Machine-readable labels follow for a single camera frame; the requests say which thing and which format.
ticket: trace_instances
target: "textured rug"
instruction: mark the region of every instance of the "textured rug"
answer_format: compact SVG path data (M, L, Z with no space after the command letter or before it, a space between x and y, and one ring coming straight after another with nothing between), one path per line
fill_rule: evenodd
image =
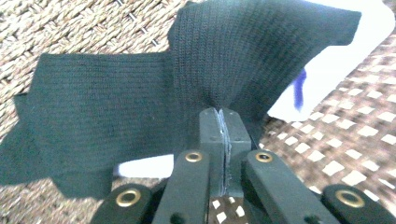
M396 2L385 0L396 11ZM168 47L166 34L185 1L27 0L0 2L0 141L18 121L12 96L29 91L39 55L139 53ZM345 183L396 214L396 32L335 91L310 120L269 119L262 147L312 190ZM155 185L156 179L123 179ZM230 200L210 205L212 222L237 223ZM0 223L88 223L100 202L66 200L49 179L0 186Z

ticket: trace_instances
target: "woven mat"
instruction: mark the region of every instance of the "woven mat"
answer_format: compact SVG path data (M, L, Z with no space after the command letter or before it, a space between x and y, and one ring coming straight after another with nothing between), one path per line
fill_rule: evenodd
M385 2L396 11L394 1ZM0 1L0 141L18 121L12 96L29 90L41 53L165 50L166 34L184 4L178 0ZM311 189L355 181L355 187L393 213L395 49L394 32L316 108L310 120L271 119L262 139ZM152 186L158 180L124 179L115 181L114 188L131 182ZM88 223L99 204L93 199L66 200L49 179L0 186L0 223ZM215 208L212 203L211 220L227 210L222 223L237 223L229 209L234 205L227 206Z

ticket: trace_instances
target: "black knit fabric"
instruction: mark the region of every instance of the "black knit fabric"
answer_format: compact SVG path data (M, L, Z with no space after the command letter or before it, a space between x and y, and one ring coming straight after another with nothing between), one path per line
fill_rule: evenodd
M42 55L15 98L0 184L51 176L68 197L102 198L117 163L196 147L210 106L235 110L258 138L280 93L321 50L350 43L360 17L300 0L209 0L178 12L166 52Z

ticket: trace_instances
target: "black cloth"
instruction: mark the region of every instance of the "black cloth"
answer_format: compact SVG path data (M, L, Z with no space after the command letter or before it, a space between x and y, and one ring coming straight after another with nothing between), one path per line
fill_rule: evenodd
M43 54L15 97L0 184L50 176L67 197L102 198L116 164L196 147L211 106L259 138L281 92L323 49L349 44L360 17L300 0L209 0L177 13L165 52Z

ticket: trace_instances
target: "metal grommet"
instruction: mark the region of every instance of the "metal grommet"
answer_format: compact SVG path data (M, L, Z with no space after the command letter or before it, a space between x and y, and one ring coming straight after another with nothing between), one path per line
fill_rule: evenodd
M124 199L124 196L128 195L128 194L134 195L132 200ZM139 202L140 197L141 197L141 194L138 189L127 189L123 193L119 194L119 196L117 196L116 202L119 207L129 207L129 206L132 206L132 205L136 204L137 202Z
M355 201L351 201L345 197L345 195L350 195L355 198ZM347 190L347 189L339 189L335 192L335 197L340 200L341 203L344 203L350 207L360 208L364 206L364 200L359 194Z
M273 157L271 154L266 153L266 152L258 152L256 154L256 160L261 161L261 162L270 162L272 161Z
M192 152L186 155L186 161L197 162L202 159L202 154L199 152Z

